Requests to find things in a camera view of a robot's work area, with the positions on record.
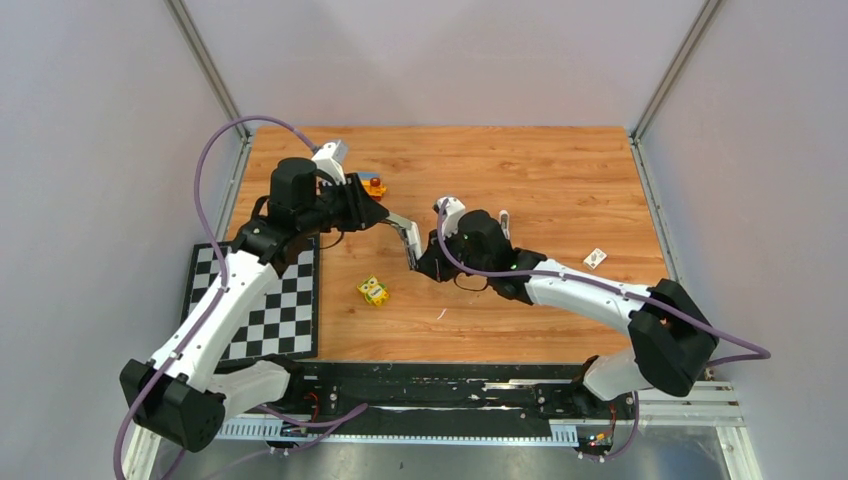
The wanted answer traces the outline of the grey white stapler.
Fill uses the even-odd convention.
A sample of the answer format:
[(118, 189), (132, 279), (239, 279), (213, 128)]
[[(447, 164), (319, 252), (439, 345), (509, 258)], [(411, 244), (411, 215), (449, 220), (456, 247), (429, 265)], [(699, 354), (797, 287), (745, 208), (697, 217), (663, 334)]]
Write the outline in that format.
[(412, 271), (418, 269), (418, 263), (423, 255), (421, 236), (415, 221), (390, 212), (384, 222), (392, 226), (398, 233), (406, 251), (407, 262)]

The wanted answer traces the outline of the white staple box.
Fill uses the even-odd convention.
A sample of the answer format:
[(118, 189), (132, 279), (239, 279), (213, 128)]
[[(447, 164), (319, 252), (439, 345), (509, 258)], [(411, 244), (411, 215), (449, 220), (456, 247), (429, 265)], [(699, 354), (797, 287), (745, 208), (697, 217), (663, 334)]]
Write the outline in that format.
[(583, 265), (590, 269), (595, 270), (599, 265), (601, 265), (606, 259), (608, 255), (605, 251), (600, 248), (594, 248), (583, 260)]

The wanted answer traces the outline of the small white stapler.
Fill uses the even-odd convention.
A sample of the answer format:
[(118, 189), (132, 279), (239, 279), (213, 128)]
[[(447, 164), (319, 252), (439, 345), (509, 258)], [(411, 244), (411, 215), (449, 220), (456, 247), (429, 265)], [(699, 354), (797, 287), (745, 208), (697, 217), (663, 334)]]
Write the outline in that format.
[(498, 215), (499, 226), (503, 237), (507, 242), (511, 241), (510, 214), (507, 210), (501, 210)]

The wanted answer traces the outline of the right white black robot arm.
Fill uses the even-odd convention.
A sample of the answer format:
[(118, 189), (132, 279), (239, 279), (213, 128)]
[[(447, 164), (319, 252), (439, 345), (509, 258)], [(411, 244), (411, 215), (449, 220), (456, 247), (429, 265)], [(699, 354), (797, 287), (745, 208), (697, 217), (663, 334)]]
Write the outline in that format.
[(579, 272), (513, 246), (484, 210), (449, 214), (426, 240), (412, 228), (405, 241), (412, 270), (434, 281), (481, 276), (507, 300), (560, 308), (626, 335), (629, 347), (589, 358), (575, 379), (571, 403), (584, 417), (598, 416), (612, 399), (630, 391), (655, 388), (687, 396), (719, 343), (678, 282), (640, 285)]

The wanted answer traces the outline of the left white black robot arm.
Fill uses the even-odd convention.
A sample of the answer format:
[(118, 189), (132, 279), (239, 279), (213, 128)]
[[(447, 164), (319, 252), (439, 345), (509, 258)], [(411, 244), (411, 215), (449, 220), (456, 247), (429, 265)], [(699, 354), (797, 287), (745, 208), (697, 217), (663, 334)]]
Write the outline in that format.
[(221, 259), (218, 277), (177, 332), (146, 362), (130, 360), (120, 384), (133, 421), (199, 452), (232, 417), (271, 403), (283, 413), (306, 400), (303, 369), (283, 355), (220, 374), (219, 361), (249, 310), (281, 280), (312, 236), (367, 230), (390, 215), (355, 174), (338, 180), (306, 158), (281, 160), (270, 192), (255, 205)]

